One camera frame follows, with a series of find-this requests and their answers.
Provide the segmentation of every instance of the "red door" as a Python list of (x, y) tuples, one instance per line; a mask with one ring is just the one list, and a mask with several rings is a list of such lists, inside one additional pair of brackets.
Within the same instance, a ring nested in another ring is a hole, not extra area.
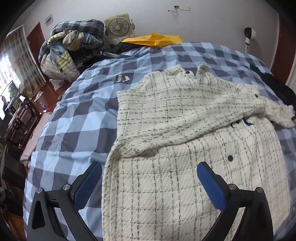
[[(43, 36), (43, 32), (42, 32), (42, 29), (41, 29), (40, 22), (30, 32), (27, 39), (28, 39), (28, 42), (29, 42), (30, 49), (31, 49), (31, 51), (33, 53), (34, 59), (35, 59), (37, 65), (38, 65), (40, 71), (42, 72), (42, 70), (40, 68), (40, 63), (39, 63), (39, 60), (38, 60), (38, 55), (39, 55), (39, 51), (40, 51), (41, 46), (44, 43), (45, 39), (44, 39), (44, 36)], [(45, 74), (43, 74), (43, 76), (45, 77), (46, 81), (49, 81), (49, 78)]]
[(279, 42), (271, 72), (284, 84), (287, 82), (295, 57), (295, 32), (287, 22), (280, 18)]

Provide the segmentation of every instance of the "wooden floor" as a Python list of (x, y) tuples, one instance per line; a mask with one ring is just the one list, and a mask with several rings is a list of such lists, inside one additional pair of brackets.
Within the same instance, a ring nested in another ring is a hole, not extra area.
[(37, 107), (40, 113), (43, 113), (42, 105), (46, 105), (49, 112), (53, 112), (57, 103), (59, 102), (58, 97), (71, 86), (71, 82), (66, 81), (66, 83), (59, 88), (57, 91), (54, 90), (52, 84), (47, 82), (45, 86), (42, 87), (41, 91), (43, 94), (39, 100), (37, 100), (34, 104)]

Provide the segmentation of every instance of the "blue gripper pad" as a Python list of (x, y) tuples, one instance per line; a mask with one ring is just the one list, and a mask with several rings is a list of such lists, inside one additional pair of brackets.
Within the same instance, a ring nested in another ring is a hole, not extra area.
[(200, 162), (197, 165), (196, 172), (197, 177), (209, 196), (214, 208), (223, 212), (226, 207), (225, 195), (212, 176), (216, 174), (206, 162)]
[(97, 162), (74, 194), (76, 211), (85, 208), (85, 205), (87, 204), (94, 188), (102, 177), (102, 172), (102, 165)]

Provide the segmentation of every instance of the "yellow paper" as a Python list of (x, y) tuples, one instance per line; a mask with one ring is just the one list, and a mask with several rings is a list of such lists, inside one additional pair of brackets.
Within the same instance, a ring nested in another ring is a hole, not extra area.
[(152, 47), (163, 47), (172, 44), (182, 43), (180, 36), (175, 35), (161, 35), (157, 33), (151, 33), (151, 35), (145, 35), (135, 38), (126, 38), (123, 40), (125, 43), (140, 44)]

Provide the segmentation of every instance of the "white knit cardigan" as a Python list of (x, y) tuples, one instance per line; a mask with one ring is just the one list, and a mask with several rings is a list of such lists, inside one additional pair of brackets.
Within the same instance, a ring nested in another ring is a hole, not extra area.
[(201, 161), (240, 189), (263, 187), (279, 228), (290, 198), (270, 120), (294, 127), (292, 106), (216, 78), (204, 65), (196, 76), (180, 66), (150, 73), (117, 95), (117, 139), (103, 176), (105, 241), (201, 240), (220, 213), (197, 178)]

